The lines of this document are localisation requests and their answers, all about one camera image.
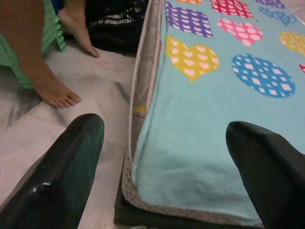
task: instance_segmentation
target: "blue fleece blanket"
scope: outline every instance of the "blue fleece blanket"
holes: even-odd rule
[[[260,219],[225,141],[234,120],[305,152],[305,27],[280,0],[165,2],[132,178],[149,204]]]

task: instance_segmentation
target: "marble floor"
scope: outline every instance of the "marble floor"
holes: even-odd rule
[[[81,97],[74,107],[45,104],[33,90],[19,86],[10,68],[0,66],[0,203],[75,117],[96,113],[105,121],[105,141],[79,228],[126,229],[114,225],[113,216],[135,59],[105,51],[95,59],[75,43],[67,46],[66,53],[50,47],[45,58],[55,75]]]

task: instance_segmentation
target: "blue heart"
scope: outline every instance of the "blue heart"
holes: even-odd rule
[[[288,98],[295,93],[295,83],[280,66],[251,54],[232,59],[235,75],[259,93],[273,98]]]
[[[265,7],[260,7],[259,10],[270,18],[277,19],[281,21],[285,26],[288,26],[291,23],[295,23],[297,20],[295,16],[285,13],[282,11],[273,11]]]

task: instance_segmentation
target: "polka dot heart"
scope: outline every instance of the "polka dot heart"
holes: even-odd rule
[[[281,9],[285,8],[285,5],[280,0],[256,0],[256,2],[266,6],[272,6]]]
[[[211,38],[213,32],[209,19],[201,12],[174,7],[171,3],[165,4],[167,23],[177,30]]]
[[[177,0],[178,2],[190,3],[190,4],[201,4],[202,0]]]
[[[300,64],[300,68],[305,73],[305,64]]]
[[[288,26],[291,23],[295,23],[297,20],[296,18],[289,14],[282,11],[273,11],[265,7],[260,7],[259,10],[266,16],[277,19],[281,23],[283,23],[285,26]]]
[[[217,13],[253,18],[247,4],[237,0],[211,0],[212,8]]]
[[[191,82],[219,66],[218,56],[209,47],[202,44],[187,47],[172,36],[166,37],[165,53],[171,57],[173,66]]]
[[[240,40],[246,47],[250,47],[253,43],[263,38],[262,32],[254,25],[246,22],[237,24],[233,20],[220,18],[217,25],[225,32],[232,34]]]
[[[281,32],[280,40],[286,48],[305,56],[305,35],[295,32]]]
[[[232,68],[244,84],[263,95],[287,98],[295,93],[291,77],[270,61],[250,54],[237,55],[232,59]]]

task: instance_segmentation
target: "black bag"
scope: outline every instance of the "black bag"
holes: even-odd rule
[[[94,47],[136,54],[148,0],[89,0],[86,23]]]

